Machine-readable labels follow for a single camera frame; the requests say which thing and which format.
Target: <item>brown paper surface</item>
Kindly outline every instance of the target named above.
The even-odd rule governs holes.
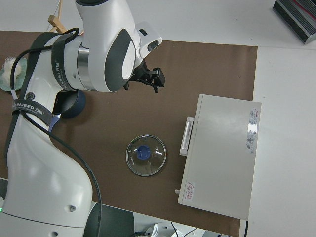
[[[0,63],[27,49],[37,35],[0,32]],[[164,41],[146,58],[149,69],[160,67],[165,74],[165,87],[158,94],[136,82],[130,83],[128,91],[84,92],[83,112],[62,119],[53,132],[89,163],[104,204],[238,236],[238,219],[180,205],[174,190],[180,189],[186,161],[179,155],[186,118],[195,116],[198,95],[252,100],[256,55],[257,47],[253,46]],[[0,91],[0,101],[3,154],[11,120],[11,95]],[[135,175],[126,164],[128,144],[142,134],[157,136],[167,149],[164,167],[150,177]],[[3,159],[0,177],[7,178]]]

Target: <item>white table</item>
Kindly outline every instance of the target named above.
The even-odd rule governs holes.
[[[1,3],[0,30],[46,31],[58,1]],[[273,12],[274,0],[128,3],[135,21],[150,22],[165,40],[259,46],[253,100],[262,116],[248,236],[315,235],[316,41],[303,45]],[[82,28],[73,1],[64,1],[61,20]]]

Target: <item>blue knob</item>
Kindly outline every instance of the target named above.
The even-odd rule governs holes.
[[[137,149],[137,158],[140,160],[147,160],[151,155],[151,151],[149,146],[141,145]]]

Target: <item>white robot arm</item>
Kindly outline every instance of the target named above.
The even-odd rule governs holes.
[[[164,86],[160,69],[149,71],[143,60],[162,38],[146,23],[135,26],[126,0],[76,0],[76,5],[84,36],[39,36],[32,48],[52,47],[30,54],[13,104],[6,143],[8,189],[0,212],[4,237],[81,237],[90,212],[92,186],[85,170],[30,119],[48,130],[62,90],[115,92],[128,89],[129,81],[155,92]]]

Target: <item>cable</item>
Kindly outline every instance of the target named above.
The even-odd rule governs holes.
[[[74,34],[72,34],[67,40],[66,40],[66,43],[69,43],[70,41],[72,41],[78,34],[79,34],[79,28],[72,28],[70,30],[67,30],[64,34],[69,34],[71,32],[75,31]],[[43,50],[50,50],[52,48],[52,45],[49,45],[49,46],[45,46],[45,47],[42,47],[42,48],[30,48],[30,49],[27,49],[25,51],[23,51],[22,53],[20,53],[16,59],[14,60],[13,64],[12,64],[12,68],[11,68],[11,74],[10,74],[10,87],[11,87],[11,92],[12,93],[12,96],[14,99],[17,99],[17,96],[16,96],[16,92],[15,92],[15,89],[14,89],[14,73],[15,73],[15,68],[16,68],[16,65],[18,64],[18,62],[20,61],[20,59],[25,55],[25,54],[28,54],[28,53],[35,53],[35,52],[42,52]]]
[[[246,221],[245,234],[243,237],[247,237],[247,232],[248,232],[248,221]]]
[[[193,230],[187,232],[183,237],[185,237],[185,236],[187,236],[188,234],[192,233],[192,232],[195,231],[196,229],[197,229],[197,228],[195,228],[195,229],[193,229]]]
[[[179,237],[179,236],[178,236],[178,233],[177,233],[177,230],[176,230],[176,228],[174,227],[174,225],[173,225],[173,223],[172,223],[172,222],[171,222],[171,225],[172,225],[172,227],[173,227],[174,231],[176,232],[177,237]]]
[[[146,234],[146,232],[137,231],[137,232],[134,232],[133,234],[131,234],[130,237],[144,236],[145,234]]]
[[[68,31],[66,31],[64,34],[69,34],[71,32],[75,31],[75,33],[73,33],[69,38],[66,39],[66,44],[71,42],[78,34],[79,34],[79,28],[72,28]],[[11,74],[10,74],[10,87],[11,87],[11,93],[13,96],[13,99],[18,99],[17,95],[16,95],[16,91],[14,88],[14,73],[15,73],[15,68],[16,65],[18,64],[18,62],[20,61],[20,59],[28,53],[34,53],[34,52],[42,52],[43,50],[50,50],[52,49],[52,46],[45,46],[45,47],[41,47],[41,48],[31,48],[28,50],[23,51],[22,53],[20,53],[17,58],[14,60],[12,68],[11,68]],[[59,142],[62,146],[64,146],[65,148],[67,148],[69,151],[71,151],[79,160],[80,162],[83,164],[83,166],[88,170],[91,179],[94,183],[96,192],[97,192],[97,196],[98,196],[98,201],[100,203],[99,205],[99,216],[98,216],[98,228],[97,228],[97,237],[100,236],[100,230],[101,230],[101,221],[102,221],[102,198],[101,198],[101,192],[100,192],[100,187],[98,184],[98,181],[93,173],[93,171],[91,170],[90,166],[86,163],[86,161],[80,156],[80,154],[73,149],[71,146],[69,146],[67,143],[65,143],[63,140],[61,140],[59,137],[55,136],[54,134],[52,134],[51,132],[47,131],[46,129],[44,129],[43,127],[41,127],[39,124],[37,124],[35,121],[33,121],[24,111],[20,111],[20,114],[27,120],[29,121],[32,125],[34,125],[36,128],[38,128],[40,131],[44,132],[45,134],[47,134],[49,137],[53,138],[54,140],[56,140],[57,142]]]

